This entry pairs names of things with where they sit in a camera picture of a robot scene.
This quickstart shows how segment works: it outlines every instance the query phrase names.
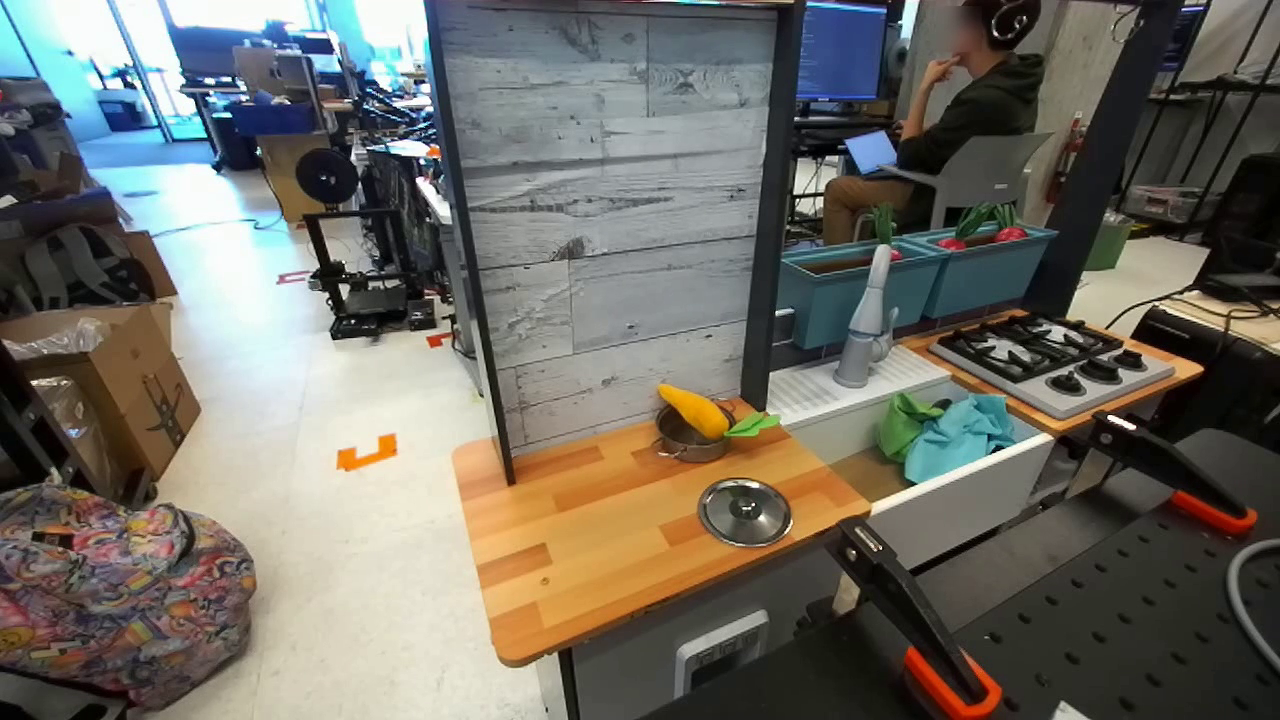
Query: stovetop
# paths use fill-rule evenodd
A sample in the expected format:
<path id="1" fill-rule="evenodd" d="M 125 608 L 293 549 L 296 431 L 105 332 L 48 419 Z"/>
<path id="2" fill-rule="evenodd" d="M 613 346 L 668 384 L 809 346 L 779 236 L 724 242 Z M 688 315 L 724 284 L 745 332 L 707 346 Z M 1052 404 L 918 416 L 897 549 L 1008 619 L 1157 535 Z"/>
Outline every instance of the stovetop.
<path id="1" fill-rule="evenodd" d="M 1027 400 L 1047 416 L 1082 416 L 1174 377 L 1157 357 L 1082 319 L 1013 315 L 940 334 L 936 357 Z"/>

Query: butcher block counter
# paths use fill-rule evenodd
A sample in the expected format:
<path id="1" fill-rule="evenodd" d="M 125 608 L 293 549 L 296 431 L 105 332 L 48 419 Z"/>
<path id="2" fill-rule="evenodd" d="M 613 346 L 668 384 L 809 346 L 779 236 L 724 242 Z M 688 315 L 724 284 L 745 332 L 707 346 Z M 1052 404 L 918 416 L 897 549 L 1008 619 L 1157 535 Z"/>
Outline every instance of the butcher block counter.
<path id="1" fill-rule="evenodd" d="M 870 510 L 870 499 L 784 428 L 714 463 L 656 451 L 654 424 L 530 451 L 517 460 L 517 485 L 504 478 L 494 439 L 464 442 L 451 463 L 504 663 L 563 651 Z M 724 476 L 756 476 L 784 491 L 788 535 L 770 549 L 707 535 L 697 499 Z"/>

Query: chair backrest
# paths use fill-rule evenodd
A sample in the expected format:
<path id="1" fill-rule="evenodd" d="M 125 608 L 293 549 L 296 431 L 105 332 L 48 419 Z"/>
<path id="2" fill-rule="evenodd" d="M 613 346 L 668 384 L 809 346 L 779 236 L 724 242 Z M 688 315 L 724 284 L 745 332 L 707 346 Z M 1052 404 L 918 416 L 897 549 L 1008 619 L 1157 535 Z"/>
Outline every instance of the chair backrest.
<path id="1" fill-rule="evenodd" d="M 933 225 L 940 226 L 949 206 L 1019 204 L 1027 183 L 1027 160 L 1047 131 L 1027 134 L 972 134 L 936 175 Z"/>

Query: patterned bag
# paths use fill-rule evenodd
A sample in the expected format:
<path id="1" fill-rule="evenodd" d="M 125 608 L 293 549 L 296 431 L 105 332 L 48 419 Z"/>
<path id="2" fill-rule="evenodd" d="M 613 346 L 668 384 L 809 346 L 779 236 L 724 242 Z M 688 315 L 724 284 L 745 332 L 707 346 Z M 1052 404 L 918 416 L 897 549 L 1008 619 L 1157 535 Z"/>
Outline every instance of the patterned bag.
<path id="1" fill-rule="evenodd" d="M 250 647 L 244 544 L 173 502 L 0 497 L 0 669 L 166 706 Z"/>

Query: headphones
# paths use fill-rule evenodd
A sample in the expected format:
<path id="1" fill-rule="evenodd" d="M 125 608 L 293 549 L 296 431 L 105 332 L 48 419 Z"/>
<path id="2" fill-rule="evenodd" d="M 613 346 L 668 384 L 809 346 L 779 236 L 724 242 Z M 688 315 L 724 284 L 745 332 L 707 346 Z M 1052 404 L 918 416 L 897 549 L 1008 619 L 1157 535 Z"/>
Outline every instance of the headphones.
<path id="1" fill-rule="evenodd" d="M 1023 0 L 1001 0 L 993 24 L 989 24 L 989 35 L 997 43 L 1013 43 L 1019 39 L 1027 28 L 1037 24 L 1031 6 Z"/>

